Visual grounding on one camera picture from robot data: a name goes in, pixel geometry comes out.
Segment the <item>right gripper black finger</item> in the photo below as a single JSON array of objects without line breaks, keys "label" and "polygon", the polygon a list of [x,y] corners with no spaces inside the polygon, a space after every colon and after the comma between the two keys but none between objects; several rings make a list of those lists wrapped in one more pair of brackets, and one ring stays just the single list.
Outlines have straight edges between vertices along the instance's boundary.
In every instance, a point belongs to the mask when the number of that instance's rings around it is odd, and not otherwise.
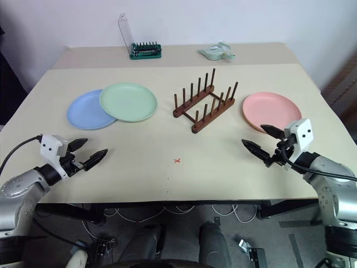
[{"label": "right gripper black finger", "polygon": [[242,139],[243,146],[254,156],[259,158],[262,161],[268,161],[270,159],[270,154],[263,149],[256,143]]},{"label": "right gripper black finger", "polygon": [[285,133],[283,130],[272,126],[272,125],[261,125],[260,126],[268,135],[274,137],[275,139],[285,139]]}]

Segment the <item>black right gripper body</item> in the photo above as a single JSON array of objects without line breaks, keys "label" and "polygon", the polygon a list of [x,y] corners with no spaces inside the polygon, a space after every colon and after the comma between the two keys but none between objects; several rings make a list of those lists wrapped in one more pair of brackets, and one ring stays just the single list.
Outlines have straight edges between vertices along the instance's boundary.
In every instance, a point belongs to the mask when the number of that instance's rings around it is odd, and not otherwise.
[{"label": "black right gripper body", "polygon": [[284,138],[277,143],[277,148],[274,151],[273,156],[268,155],[268,158],[264,160],[266,167],[270,167],[273,163],[280,166],[284,166],[294,152],[294,145],[296,144],[296,135],[291,134],[287,138]]}]

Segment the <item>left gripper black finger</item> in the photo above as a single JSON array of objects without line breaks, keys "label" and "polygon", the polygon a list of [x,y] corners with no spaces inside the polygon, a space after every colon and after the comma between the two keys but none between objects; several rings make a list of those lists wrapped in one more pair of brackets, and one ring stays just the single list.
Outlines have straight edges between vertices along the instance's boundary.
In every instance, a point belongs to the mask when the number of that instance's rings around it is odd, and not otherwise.
[{"label": "left gripper black finger", "polygon": [[86,142],[87,138],[78,138],[68,143],[68,152],[75,152],[79,148],[81,148]]},{"label": "left gripper black finger", "polygon": [[108,149],[97,151],[96,153],[91,155],[91,157],[88,160],[83,162],[83,169],[85,171],[90,170],[99,162],[101,162],[101,160],[106,156],[107,153],[108,153]]}]

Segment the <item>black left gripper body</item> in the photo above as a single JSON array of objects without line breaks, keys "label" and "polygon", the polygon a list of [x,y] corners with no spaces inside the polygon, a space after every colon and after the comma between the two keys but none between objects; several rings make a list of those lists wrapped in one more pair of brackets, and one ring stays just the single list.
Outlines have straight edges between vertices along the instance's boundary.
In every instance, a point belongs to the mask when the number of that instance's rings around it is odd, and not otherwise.
[{"label": "black left gripper body", "polygon": [[60,165],[66,172],[68,177],[72,177],[80,170],[84,169],[84,165],[75,160],[75,155],[71,152],[67,152],[64,157],[60,158]]}]

